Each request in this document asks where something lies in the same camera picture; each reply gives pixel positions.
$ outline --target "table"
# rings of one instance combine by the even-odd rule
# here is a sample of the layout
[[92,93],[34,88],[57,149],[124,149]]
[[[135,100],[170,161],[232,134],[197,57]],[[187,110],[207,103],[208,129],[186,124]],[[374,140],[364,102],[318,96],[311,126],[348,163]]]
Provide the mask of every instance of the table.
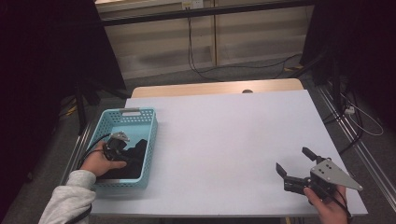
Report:
[[134,89],[132,98],[241,93],[245,90],[251,90],[253,92],[266,92],[266,91],[298,91],[303,89],[304,88],[300,80],[296,78],[288,78],[288,79],[139,87]]
[[[250,83],[262,87],[231,82],[191,84],[184,91],[183,86],[135,90],[126,107],[153,106],[159,122],[148,187],[99,189],[92,213],[142,217],[315,215],[304,196],[283,190],[276,162],[290,175],[306,177],[315,165],[301,152],[302,147],[309,147],[346,168],[298,80]],[[285,91],[286,83],[293,83],[291,91]],[[205,94],[199,88],[207,86],[213,93],[217,84],[222,94]],[[246,88],[256,93],[228,94]],[[367,214],[356,190],[348,191],[347,200],[351,214]]]

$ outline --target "basket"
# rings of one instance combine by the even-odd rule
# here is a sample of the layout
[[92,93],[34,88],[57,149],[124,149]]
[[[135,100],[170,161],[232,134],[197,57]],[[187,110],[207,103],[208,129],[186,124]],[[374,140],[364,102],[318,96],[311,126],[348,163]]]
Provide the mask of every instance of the basket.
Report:
[[155,136],[157,133],[157,119],[155,110],[150,107],[108,109],[102,113],[101,118],[93,132],[89,146],[108,133],[124,132],[129,138],[127,147],[134,145],[141,139],[147,140],[146,153],[140,177],[137,179],[100,179],[97,178],[96,187],[132,187],[145,188],[149,182],[149,169]]

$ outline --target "human hand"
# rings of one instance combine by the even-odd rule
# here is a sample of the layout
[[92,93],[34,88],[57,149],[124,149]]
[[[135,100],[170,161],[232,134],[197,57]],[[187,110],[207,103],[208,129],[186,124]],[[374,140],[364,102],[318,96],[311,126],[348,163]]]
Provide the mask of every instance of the human hand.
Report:
[[[343,206],[345,205],[344,198],[346,198],[346,188],[343,186],[337,186],[337,190],[342,196],[336,192],[333,197],[340,202]],[[304,188],[305,196],[318,210],[319,218],[322,224],[347,224],[347,213],[332,199],[327,198],[321,200],[318,195],[310,188]]]
[[103,153],[103,146],[105,142],[101,141],[98,143],[93,152],[82,164],[80,170],[86,170],[92,172],[96,176],[104,175],[111,169],[120,169],[126,166],[125,161],[108,161]]

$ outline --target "sleeve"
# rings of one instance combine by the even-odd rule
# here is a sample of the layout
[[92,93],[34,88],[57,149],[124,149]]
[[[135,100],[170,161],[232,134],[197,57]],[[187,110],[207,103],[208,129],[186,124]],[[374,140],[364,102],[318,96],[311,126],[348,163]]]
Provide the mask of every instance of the sleeve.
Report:
[[[96,194],[91,191],[95,180],[96,176],[89,171],[72,172],[66,185],[59,186],[52,192],[39,224],[66,223],[87,211],[95,199]],[[79,223],[88,223],[88,217]]]

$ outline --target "black curtain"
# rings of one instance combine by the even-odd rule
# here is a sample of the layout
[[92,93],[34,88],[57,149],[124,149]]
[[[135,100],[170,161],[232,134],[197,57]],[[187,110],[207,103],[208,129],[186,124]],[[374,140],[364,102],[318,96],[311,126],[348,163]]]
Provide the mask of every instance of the black curtain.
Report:
[[[78,27],[85,21],[96,25]],[[93,1],[0,0],[0,32],[2,220],[45,152],[60,101],[75,93],[76,81],[125,86]]]
[[[389,127],[396,130],[396,14],[391,1],[325,1],[316,5],[309,26],[301,64],[327,49],[339,62],[341,76]],[[324,60],[313,68],[316,84],[332,75]]]

